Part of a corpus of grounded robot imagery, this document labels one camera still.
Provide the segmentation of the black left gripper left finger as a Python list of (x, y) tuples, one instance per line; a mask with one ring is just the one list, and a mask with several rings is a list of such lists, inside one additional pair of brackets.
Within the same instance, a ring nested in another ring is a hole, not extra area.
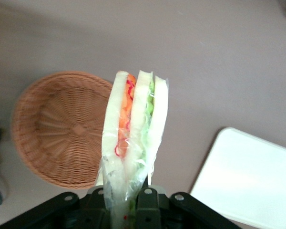
[(110, 213), (106, 209), (103, 186), (95, 186), (87, 192), (85, 223), (90, 229), (110, 229)]

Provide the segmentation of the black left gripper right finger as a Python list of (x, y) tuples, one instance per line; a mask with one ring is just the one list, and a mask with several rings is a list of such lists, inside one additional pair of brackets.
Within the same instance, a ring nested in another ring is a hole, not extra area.
[(146, 187), (138, 194), (135, 211), (135, 228), (161, 228), (158, 192), (154, 188)]

